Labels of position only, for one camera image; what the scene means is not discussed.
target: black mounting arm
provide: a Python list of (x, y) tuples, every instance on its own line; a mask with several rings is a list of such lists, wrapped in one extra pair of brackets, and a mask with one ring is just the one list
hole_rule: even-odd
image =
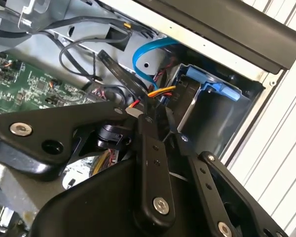
[(170, 110), (144, 103), (138, 118), (110, 102), (0, 115), (0, 163), (35, 179), (106, 149), (132, 154), (50, 200), (30, 237), (287, 236), (213, 154), (193, 152)]

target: red wire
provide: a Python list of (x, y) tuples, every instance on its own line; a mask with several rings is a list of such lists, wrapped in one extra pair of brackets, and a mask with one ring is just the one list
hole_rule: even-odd
[(155, 76), (154, 81), (158, 81), (160, 76), (163, 75), (168, 68), (172, 67), (174, 62), (175, 62), (175, 58), (171, 58), (171, 62), (167, 66), (165, 66), (164, 69)]
[(166, 92), (166, 93), (164, 93), (164, 94), (162, 94), (163, 96), (171, 96), (172, 95), (172, 93), (171, 92)]
[(135, 107), (136, 105), (138, 105), (140, 102), (140, 100), (136, 100), (133, 104), (132, 104), (132, 108)]

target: black plastic bracket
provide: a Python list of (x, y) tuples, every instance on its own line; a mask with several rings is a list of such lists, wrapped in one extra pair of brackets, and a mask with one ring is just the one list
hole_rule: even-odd
[(166, 149), (153, 119), (140, 115), (138, 129), (135, 222), (144, 232), (159, 235), (173, 226), (176, 217)]
[[(82, 158), (102, 151), (96, 141), (104, 124), (123, 124), (128, 117), (113, 102), (2, 114), (0, 163), (41, 180), (53, 180), (73, 155)], [(13, 134), (10, 126), (17, 122), (29, 125), (32, 133)]]
[(197, 158), (188, 140), (182, 134), (175, 134), (173, 141), (174, 147), (177, 148), (175, 151), (177, 155), (173, 157), (181, 164), (183, 174), (193, 190), (194, 200), (192, 201), (198, 208), (199, 219), (207, 220), (200, 223), (204, 232), (208, 236), (221, 236), (218, 223), (224, 223), (228, 226), (231, 235), (237, 236), (207, 164)]
[(220, 195), (224, 202), (227, 206), (234, 207), (233, 210), (229, 210), (229, 215), (234, 216), (244, 237), (287, 237), (285, 232), (213, 154), (202, 152), (199, 159), (206, 163), (210, 173), (215, 177), (216, 185), (221, 188)]

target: wire bundle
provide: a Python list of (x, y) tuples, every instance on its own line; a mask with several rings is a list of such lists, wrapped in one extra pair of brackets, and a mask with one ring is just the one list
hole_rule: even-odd
[[(170, 91), (174, 90), (176, 87), (175, 86), (169, 86), (169, 87), (165, 87), (159, 90), (155, 90), (151, 93), (148, 94), (149, 97), (157, 97), (159, 95), (165, 95), (165, 96), (171, 96), (172, 94), (170, 93)], [(134, 106), (136, 106), (137, 104), (140, 103), (140, 100), (136, 100), (135, 102), (133, 102), (129, 108), (133, 108)]]
[(93, 171), (90, 173), (91, 176), (99, 173), (100, 171), (112, 166), (114, 164), (113, 161), (115, 157), (115, 151), (108, 149), (102, 155), (100, 155), (95, 163)]

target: metal panel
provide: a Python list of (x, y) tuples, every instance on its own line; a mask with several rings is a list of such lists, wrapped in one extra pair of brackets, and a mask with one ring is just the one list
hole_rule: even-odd
[(110, 7), (123, 12), (125, 15), (168, 35), (195, 51), (225, 65), (237, 73), (257, 81), (263, 81), (265, 71), (236, 56), (235, 54), (217, 46), (216, 44), (198, 36), (192, 31), (166, 19), (165, 17), (145, 8), (132, 0), (100, 0)]
[[(245, 2), (296, 30), (296, 0)], [(228, 168), (290, 235), (296, 227), (296, 61)]]

